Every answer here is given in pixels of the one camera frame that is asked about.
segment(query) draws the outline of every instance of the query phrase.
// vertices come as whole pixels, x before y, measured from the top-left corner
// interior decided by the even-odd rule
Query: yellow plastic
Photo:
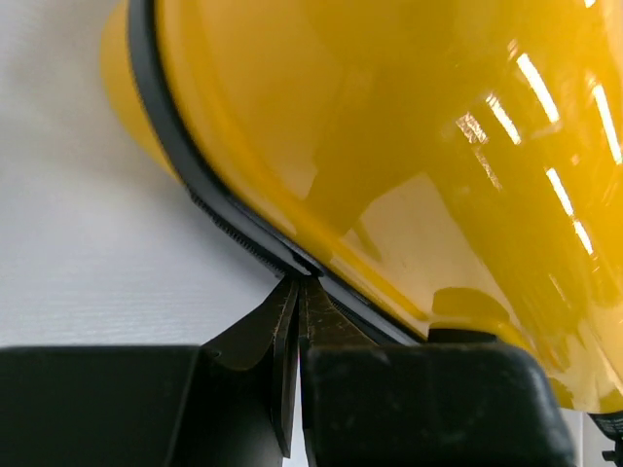
[[[222,180],[386,312],[495,333],[564,407],[623,410],[619,0],[157,0]],[[125,6],[102,66],[158,160]]]

